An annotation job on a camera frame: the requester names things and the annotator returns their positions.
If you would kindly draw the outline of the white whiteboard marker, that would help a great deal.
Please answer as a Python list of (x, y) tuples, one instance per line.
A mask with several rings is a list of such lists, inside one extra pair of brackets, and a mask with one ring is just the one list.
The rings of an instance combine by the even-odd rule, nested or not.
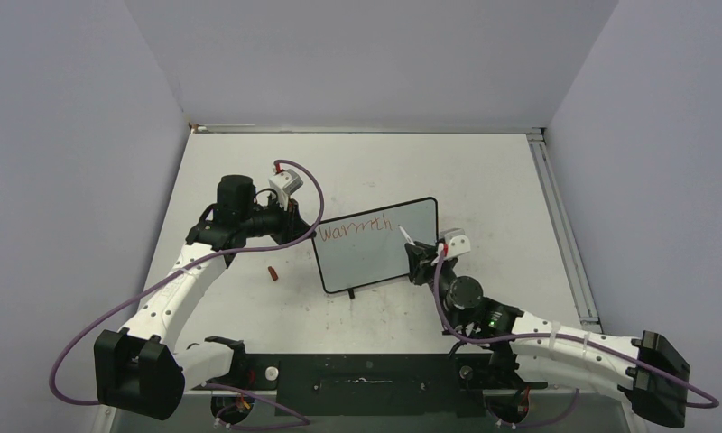
[(408, 232), (404, 229), (404, 227), (403, 227), (403, 226), (398, 226), (398, 228), (399, 228), (399, 230), (400, 230), (400, 232), (401, 232), (401, 234), (402, 234), (405, 242), (406, 242), (407, 244), (414, 245), (414, 241), (412, 240), (412, 238), (410, 237), (410, 235), (408, 234)]

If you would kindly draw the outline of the red marker cap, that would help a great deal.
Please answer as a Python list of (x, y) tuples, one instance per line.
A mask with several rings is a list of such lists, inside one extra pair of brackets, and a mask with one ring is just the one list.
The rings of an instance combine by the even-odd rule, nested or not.
[(278, 281), (278, 280), (279, 280), (279, 275), (278, 275), (277, 271), (276, 271), (272, 266), (269, 266), (269, 267), (267, 268), (267, 270), (268, 270), (268, 272), (269, 272), (269, 274), (270, 274), (270, 276), (271, 276), (271, 278), (272, 278), (273, 281)]

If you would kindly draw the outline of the black framed whiteboard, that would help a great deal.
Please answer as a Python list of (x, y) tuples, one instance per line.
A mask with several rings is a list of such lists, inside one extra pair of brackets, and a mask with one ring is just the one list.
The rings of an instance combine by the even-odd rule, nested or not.
[(406, 242), (398, 226), (413, 240), (434, 244), (438, 209), (437, 199), (425, 197), (319, 223), (311, 242), (324, 292), (353, 291), (406, 275)]

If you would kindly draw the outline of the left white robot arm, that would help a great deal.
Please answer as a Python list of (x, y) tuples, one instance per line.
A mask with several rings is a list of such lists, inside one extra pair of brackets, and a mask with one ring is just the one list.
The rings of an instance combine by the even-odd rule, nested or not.
[(94, 344), (97, 400), (100, 404), (165, 420), (188, 390), (216, 380), (240, 386), (247, 363), (244, 344), (220, 336), (184, 350), (177, 340), (212, 283), (251, 238), (270, 237), (280, 248), (306, 239), (313, 231), (300, 215), (292, 194), (303, 184), (292, 169), (277, 169), (269, 179), (268, 200), (260, 204), (251, 178), (226, 175), (217, 198), (186, 236), (165, 280), (117, 331), (104, 330)]

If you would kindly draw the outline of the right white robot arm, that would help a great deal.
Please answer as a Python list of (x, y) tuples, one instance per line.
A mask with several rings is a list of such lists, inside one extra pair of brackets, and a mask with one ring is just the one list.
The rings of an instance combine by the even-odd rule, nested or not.
[(443, 332), (490, 352), (487, 377), (506, 388), (560, 384), (626, 402), (642, 419), (684, 428), (690, 365), (662, 334), (609, 336), (562, 325), (485, 296), (479, 281), (454, 272), (439, 243), (404, 245), (408, 278), (429, 287)]

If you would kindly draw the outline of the aluminium rail frame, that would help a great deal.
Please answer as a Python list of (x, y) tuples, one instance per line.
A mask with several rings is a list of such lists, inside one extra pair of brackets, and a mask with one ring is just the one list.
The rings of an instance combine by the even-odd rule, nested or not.
[[(308, 219), (434, 197), (439, 231), (466, 231), (472, 250), (459, 266), (488, 296), (581, 328), (596, 315), (594, 300), (542, 151), (538, 134), (519, 133), (192, 134), (150, 276), (171, 271), (223, 175), (261, 183), (285, 159), (306, 168), (295, 198)], [(451, 346), (431, 295), (403, 276), (327, 294), (310, 241), (275, 251), (255, 239), (249, 247), (207, 290), (177, 350), (216, 334), (276, 354), (445, 354)]]

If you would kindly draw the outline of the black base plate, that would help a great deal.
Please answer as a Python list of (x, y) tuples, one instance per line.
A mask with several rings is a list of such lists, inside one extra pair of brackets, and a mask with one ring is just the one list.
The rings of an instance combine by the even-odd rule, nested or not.
[(274, 391), (283, 406), (307, 416), (481, 417), (483, 392), (507, 384), (485, 355), (247, 355), (233, 381)]

